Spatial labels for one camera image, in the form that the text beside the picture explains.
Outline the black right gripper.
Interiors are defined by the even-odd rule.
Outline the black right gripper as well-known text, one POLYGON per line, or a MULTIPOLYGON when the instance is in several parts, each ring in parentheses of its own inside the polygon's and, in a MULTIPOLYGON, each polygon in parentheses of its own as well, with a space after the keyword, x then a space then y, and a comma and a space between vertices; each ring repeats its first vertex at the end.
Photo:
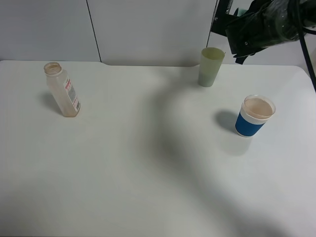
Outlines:
POLYGON ((237 17, 227 25, 225 32, 235 63, 240 65, 249 55, 275 45, 279 40, 275 19, 262 9, 237 17))

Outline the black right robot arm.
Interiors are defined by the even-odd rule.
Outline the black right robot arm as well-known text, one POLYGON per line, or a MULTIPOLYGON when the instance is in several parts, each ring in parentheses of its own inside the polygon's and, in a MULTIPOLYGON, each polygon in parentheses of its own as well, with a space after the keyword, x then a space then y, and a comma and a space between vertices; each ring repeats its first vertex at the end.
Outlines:
POLYGON ((314 0, 254 0, 225 32, 236 63, 243 64, 268 47, 300 40, 298 29, 302 35, 316 34, 314 0))

